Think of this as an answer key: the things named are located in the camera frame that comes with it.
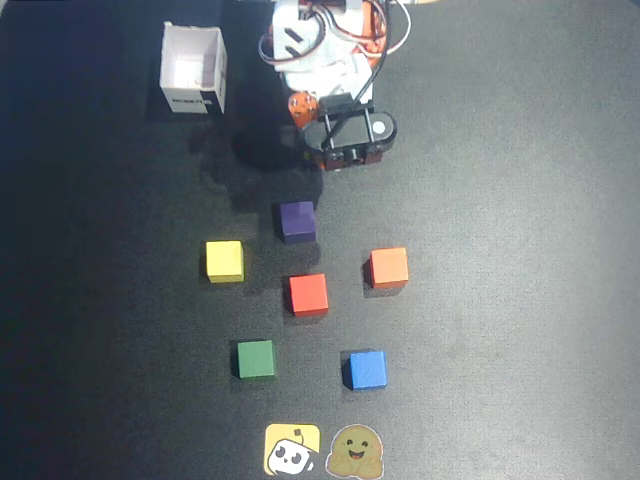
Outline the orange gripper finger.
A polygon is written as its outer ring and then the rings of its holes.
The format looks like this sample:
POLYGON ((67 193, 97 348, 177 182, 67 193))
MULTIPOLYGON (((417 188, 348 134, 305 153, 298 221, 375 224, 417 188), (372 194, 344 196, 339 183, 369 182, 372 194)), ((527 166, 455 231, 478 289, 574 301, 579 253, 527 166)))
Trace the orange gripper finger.
POLYGON ((292 93, 287 106, 294 125, 299 130, 317 120, 318 101, 309 92, 292 93))

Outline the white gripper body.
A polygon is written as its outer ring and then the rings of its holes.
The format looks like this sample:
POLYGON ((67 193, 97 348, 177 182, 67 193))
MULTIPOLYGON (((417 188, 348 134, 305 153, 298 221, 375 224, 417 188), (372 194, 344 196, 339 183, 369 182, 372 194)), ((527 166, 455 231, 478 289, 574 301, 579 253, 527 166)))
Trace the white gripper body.
POLYGON ((342 94, 355 98, 373 72, 368 58, 362 53, 314 68, 302 68, 297 62, 299 52, 295 48, 286 48, 279 54, 294 59, 280 70, 286 88, 294 93, 306 92, 316 99, 342 94))

